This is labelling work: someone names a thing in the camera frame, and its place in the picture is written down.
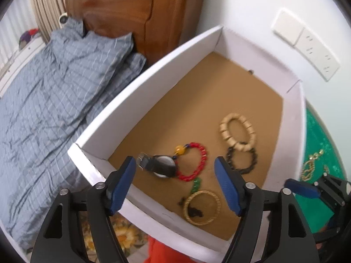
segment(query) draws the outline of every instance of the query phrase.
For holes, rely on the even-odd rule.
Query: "wooden bead bracelet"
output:
[[[205,168],[205,164],[206,164],[206,160],[207,160],[206,148],[203,145],[201,145],[200,143],[191,142],[191,143],[188,143],[188,144],[186,144],[184,146],[177,146],[175,148],[175,152],[174,152],[174,155],[172,156],[172,159],[174,160],[174,163],[177,166],[178,166],[178,160],[177,160],[178,156],[184,154],[185,150],[187,148],[197,148],[197,149],[199,149],[200,152],[201,152],[201,161],[200,161],[199,166],[196,168],[196,170],[194,170],[194,172],[190,176],[185,176],[179,171],[179,169],[177,170],[177,177],[178,177],[178,179],[183,180],[185,182],[189,182],[189,181],[194,180],[201,173],[201,171]]]
[[[200,194],[208,194],[208,195],[212,196],[216,201],[217,208],[216,208],[215,214],[210,219],[208,219],[204,222],[195,222],[190,218],[190,216],[188,214],[188,206],[189,206],[190,202],[196,196],[198,196]],[[187,198],[187,200],[185,201],[184,206],[183,206],[183,214],[184,214],[186,220],[195,226],[204,226],[206,224],[209,224],[210,222],[214,221],[218,217],[219,212],[220,212],[220,200],[219,200],[218,196],[215,193],[210,192],[210,191],[206,191],[206,190],[198,191],[198,192],[192,194],[189,198]]]
[[[240,142],[240,144],[246,145],[247,142]],[[250,152],[252,153],[252,161],[251,165],[247,168],[244,169],[236,169],[235,164],[233,164],[232,158],[234,156],[234,148],[233,147],[228,147],[228,152],[227,152],[227,163],[230,166],[232,170],[237,170],[240,174],[248,174],[250,173],[254,168],[255,165],[257,164],[257,154],[256,154],[256,149],[251,148]]]
[[[246,129],[246,131],[248,132],[249,136],[250,136],[250,140],[247,144],[243,144],[240,141],[235,140],[232,135],[229,132],[229,127],[228,127],[228,123],[231,120],[238,120]],[[224,119],[222,120],[222,122],[219,125],[219,131],[222,134],[222,137],[225,141],[227,141],[227,144],[229,145],[229,147],[233,147],[234,149],[237,149],[238,151],[250,151],[256,143],[256,132],[254,131],[254,129],[252,128],[252,124],[246,120],[246,118],[240,114],[236,114],[236,113],[230,113],[229,115],[227,115],[226,117],[224,117]]]

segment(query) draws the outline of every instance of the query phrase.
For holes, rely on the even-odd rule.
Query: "light switch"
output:
[[[303,29],[304,24],[286,9],[281,9],[273,23],[273,32],[284,39],[287,43],[294,46]]]

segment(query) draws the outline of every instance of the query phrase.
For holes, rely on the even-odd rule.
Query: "floral rug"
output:
[[[89,260],[98,263],[99,260],[96,255],[93,239],[91,236],[87,213],[81,212],[80,218],[82,222],[85,247],[87,249]],[[119,213],[116,213],[113,217],[110,217],[110,221],[116,233],[118,242],[121,245],[126,257],[133,254],[140,247],[147,243],[147,234],[131,224]]]

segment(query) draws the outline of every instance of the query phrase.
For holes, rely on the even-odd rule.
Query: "gold bangle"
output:
[[[239,141],[235,140],[229,132],[228,123],[231,120],[238,120],[246,129],[250,136],[250,140],[247,144],[241,144]],[[246,118],[237,113],[230,113],[229,115],[225,116],[222,122],[219,125],[219,131],[222,134],[222,137],[230,147],[234,147],[238,151],[250,151],[256,144],[256,132],[252,128],[252,124],[246,120]]]
[[[216,204],[217,204],[217,209],[216,209],[216,213],[213,217],[211,217],[209,220],[205,221],[205,222],[194,222],[190,217],[189,217],[189,214],[188,214],[188,206],[190,204],[190,202],[198,195],[200,194],[208,194],[210,196],[212,196],[215,200],[216,200]],[[187,200],[185,201],[184,203],[184,206],[183,206],[183,214],[186,218],[186,220],[188,222],[190,222],[191,224],[195,225],[195,226],[204,226],[206,224],[209,224],[210,222],[214,221],[218,215],[219,215],[219,212],[220,212],[220,200],[218,198],[218,196],[213,193],[213,192],[210,192],[210,191],[207,191],[207,190],[202,190],[202,191],[198,191],[194,194],[192,194],[191,196],[189,196],[189,198],[187,198]]]

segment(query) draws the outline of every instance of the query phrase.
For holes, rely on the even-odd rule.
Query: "bed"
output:
[[[60,189],[88,185],[68,148],[146,66],[194,36],[201,6],[202,0],[66,0],[72,18],[0,100],[0,219],[18,252],[33,246]]]

